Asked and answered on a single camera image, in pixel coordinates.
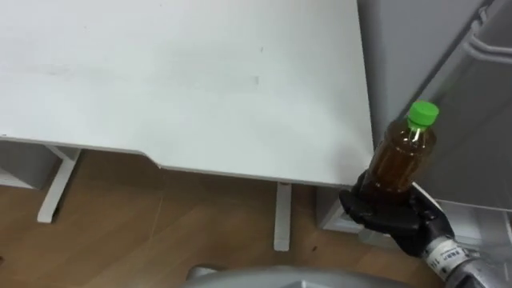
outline desk top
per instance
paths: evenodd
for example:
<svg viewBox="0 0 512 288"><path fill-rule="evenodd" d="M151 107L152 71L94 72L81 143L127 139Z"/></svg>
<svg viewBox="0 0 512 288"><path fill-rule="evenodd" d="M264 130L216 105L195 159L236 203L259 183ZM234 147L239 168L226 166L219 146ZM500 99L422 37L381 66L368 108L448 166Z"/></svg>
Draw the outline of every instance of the desk top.
<svg viewBox="0 0 512 288"><path fill-rule="evenodd" d="M351 184L372 155L356 0L0 2L0 135Z"/></svg>

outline wooden floor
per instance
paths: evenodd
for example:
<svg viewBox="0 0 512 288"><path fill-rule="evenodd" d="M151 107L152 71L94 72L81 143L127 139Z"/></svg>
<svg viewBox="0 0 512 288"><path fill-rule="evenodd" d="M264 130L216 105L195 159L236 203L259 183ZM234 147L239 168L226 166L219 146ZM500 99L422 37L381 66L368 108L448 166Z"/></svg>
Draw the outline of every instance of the wooden floor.
<svg viewBox="0 0 512 288"><path fill-rule="evenodd" d="M55 224L35 221L44 191L0 187L0 287L177 287L199 263L329 267L441 286L417 259L318 230L306 186L294 187L291 250L274 252L274 197L273 182L87 151Z"/></svg>

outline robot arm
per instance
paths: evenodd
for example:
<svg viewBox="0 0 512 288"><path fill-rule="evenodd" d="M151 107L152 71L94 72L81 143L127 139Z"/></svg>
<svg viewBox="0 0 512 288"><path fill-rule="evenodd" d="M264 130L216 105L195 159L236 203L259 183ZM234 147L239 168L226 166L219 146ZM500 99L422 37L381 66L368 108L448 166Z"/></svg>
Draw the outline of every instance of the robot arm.
<svg viewBox="0 0 512 288"><path fill-rule="evenodd" d="M440 237L428 245L426 263L445 281L446 288L510 287L494 268L480 258L469 256L456 241Z"/></svg>
<svg viewBox="0 0 512 288"><path fill-rule="evenodd" d="M351 191L340 192L345 212L356 223L389 234L405 253L424 259L446 288L510 287L491 266L469 255L454 240L448 218L421 187L410 188L408 206L370 205L358 196L363 179L364 173Z"/></svg>

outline plastic bottle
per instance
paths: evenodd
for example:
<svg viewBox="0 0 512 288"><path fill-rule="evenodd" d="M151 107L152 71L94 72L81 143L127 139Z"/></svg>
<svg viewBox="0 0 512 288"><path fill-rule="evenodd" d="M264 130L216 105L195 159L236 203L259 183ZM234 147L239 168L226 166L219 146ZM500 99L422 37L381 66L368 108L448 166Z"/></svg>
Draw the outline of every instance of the plastic bottle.
<svg viewBox="0 0 512 288"><path fill-rule="evenodd" d="M430 126L438 114L436 105L418 101L411 106L407 118L388 126L363 181L365 200L394 205L406 203L407 190L436 143Z"/></svg>

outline white wall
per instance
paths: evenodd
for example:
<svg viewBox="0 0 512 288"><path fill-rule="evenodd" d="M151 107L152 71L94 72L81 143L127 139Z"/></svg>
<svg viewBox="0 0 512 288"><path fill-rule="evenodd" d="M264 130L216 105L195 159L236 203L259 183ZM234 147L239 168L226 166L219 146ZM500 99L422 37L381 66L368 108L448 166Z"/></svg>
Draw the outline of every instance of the white wall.
<svg viewBox="0 0 512 288"><path fill-rule="evenodd" d="M359 0L374 141L485 0Z"/></svg>

